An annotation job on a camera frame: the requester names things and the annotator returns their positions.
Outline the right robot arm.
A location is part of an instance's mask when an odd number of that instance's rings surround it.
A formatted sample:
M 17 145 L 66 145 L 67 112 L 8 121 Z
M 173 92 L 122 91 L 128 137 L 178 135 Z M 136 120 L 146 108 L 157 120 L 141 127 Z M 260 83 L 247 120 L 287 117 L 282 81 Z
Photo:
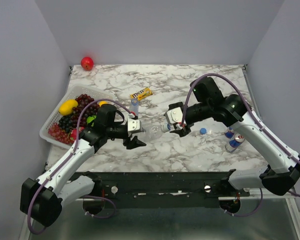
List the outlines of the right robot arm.
M 212 118 L 242 135 L 267 161 L 268 165 L 248 170 L 231 170 L 220 183 L 220 191 L 231 196 L 244 188 L 264 188 L 277 196 L 283 196 L 300 178 L 300 153 L 280 140 L 252 110 L 239 89 L 227 97 L 214 81 L 214 77 L 229 79 L 207 73 L 190 84 L 186 100 L 194 94 L 197 103 L 170 104 L 164 116 L 180 137 L 190 133 L 197 122 Z

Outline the large clear plastic bottle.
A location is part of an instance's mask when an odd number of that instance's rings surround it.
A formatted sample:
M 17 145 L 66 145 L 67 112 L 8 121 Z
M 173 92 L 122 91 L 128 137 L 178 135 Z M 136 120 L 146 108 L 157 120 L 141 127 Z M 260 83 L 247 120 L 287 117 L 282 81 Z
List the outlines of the large clear plastic bottle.
M 161 138 L 162 135 L 165 134 L 161 131 L 161 125 L 162 124 L 146 125 L 140 136 L 141 140 L 147 143 Z

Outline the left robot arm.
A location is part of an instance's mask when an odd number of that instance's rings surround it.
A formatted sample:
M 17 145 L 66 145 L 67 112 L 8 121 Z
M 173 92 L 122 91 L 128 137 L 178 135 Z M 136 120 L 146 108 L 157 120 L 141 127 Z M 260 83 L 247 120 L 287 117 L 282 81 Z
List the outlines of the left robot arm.
M 92 157 L 108 140 L 121 139 L 126 149 L 145 146 L 135 136 L 142 129 L 142 122 L 130 114 L 125 124 L 115 121 L 119 113 L 112 104 L 102 105 L 91 125 L 78 131 L 73 145 L 48 171 L 33 180 L 28 178 L 21 186 L 20 210 L 27 215 L 28 228 L 31 220 L 44 227 L 51 226 L 63 208 L 80 197 L 97 197 L 101 185 L 86 175 L 74 181 L 70 178 L 78 168 Z

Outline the blue tinted plastic bottle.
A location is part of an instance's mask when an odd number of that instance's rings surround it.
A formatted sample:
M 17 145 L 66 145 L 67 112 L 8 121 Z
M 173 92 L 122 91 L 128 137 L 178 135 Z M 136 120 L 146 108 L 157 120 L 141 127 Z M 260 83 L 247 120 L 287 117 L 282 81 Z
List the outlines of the blue tinted plastic bottle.
M 139 115 L 139 101 L 137 98 L 132 98 L 130 101 L 130 107 L 129 110 L 131 113 L 133 113 L 135 116 Z

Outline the plain blue bottle cap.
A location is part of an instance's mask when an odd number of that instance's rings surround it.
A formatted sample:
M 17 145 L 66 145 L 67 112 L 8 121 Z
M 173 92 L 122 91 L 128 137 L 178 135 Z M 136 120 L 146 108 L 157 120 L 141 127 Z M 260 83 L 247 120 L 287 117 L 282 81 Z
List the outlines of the plain blue bottle cap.
M 202 135 L 206 134 L 206 133 L 207 133 L 207 129 L 206 129 L 206 128 L 201 128 L 201 129 L 200 129 L 200 133 L 201 133 Z

